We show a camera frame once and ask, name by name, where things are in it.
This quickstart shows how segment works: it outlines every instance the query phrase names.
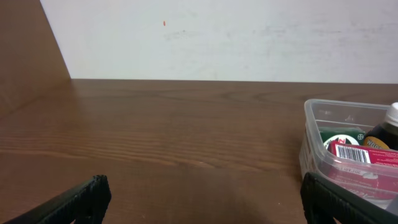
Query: brown wooden surface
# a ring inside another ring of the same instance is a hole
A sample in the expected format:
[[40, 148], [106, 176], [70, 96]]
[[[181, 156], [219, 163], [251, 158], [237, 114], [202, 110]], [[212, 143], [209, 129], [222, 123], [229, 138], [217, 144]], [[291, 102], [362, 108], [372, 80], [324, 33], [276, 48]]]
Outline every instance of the brown wooden surface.
[[39, 0], [0, 1], [0, 118], [67, 81]]
[[304, 101], [397, 95], [397, 85], [74, 80], [0, 119], [0, 222], [106, 174], [105, 223], [305, 223]]

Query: tabletop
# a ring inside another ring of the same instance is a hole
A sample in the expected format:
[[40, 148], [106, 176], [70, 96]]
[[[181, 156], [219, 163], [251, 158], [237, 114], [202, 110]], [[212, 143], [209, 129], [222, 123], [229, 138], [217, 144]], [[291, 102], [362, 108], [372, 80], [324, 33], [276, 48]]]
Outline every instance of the tabletop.
[[0, 119], [0, 222], [108, 176], [104, 223], [305, 223], [311, 98], [388, 105], [398, 85], [72, 80]]

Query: plastic container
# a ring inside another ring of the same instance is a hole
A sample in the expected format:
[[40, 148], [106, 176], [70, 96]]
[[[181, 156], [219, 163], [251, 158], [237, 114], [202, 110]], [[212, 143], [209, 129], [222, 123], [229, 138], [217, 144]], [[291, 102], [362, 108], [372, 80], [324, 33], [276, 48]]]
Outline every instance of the plastic container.
[[388, 209], [391, 202], [397, 200], [398, 168], [336, 157], [323, 146], [318, 128], [359, 127], [368, 132], [383, 121], [389, 106], [308, 100], [304, 107], [306, 128], [299, 155], [302, 175], [319, 173], [346, 190]]

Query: yellow label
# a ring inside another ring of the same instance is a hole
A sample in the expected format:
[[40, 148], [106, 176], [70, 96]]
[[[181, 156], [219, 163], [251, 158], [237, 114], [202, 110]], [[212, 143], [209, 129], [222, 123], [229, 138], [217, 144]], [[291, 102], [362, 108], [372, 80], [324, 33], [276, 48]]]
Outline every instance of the yellow label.
[[371, 137], [371, 136], [366, 137], [366, 139], [363, 141], [363, 145], [373, 147], [376, 149], [389, 149], [389, 147], [386, 145], [386, 143], [382, 142], [378, 138]]

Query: bottle cap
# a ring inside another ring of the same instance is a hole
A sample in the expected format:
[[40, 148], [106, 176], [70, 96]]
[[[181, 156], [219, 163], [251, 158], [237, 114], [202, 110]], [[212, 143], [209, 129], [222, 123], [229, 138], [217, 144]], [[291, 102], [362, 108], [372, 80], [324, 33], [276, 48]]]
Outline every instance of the bottle cap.
[[398, 127], [398, 103], [391, 104], [384, 120], [385, 122]]

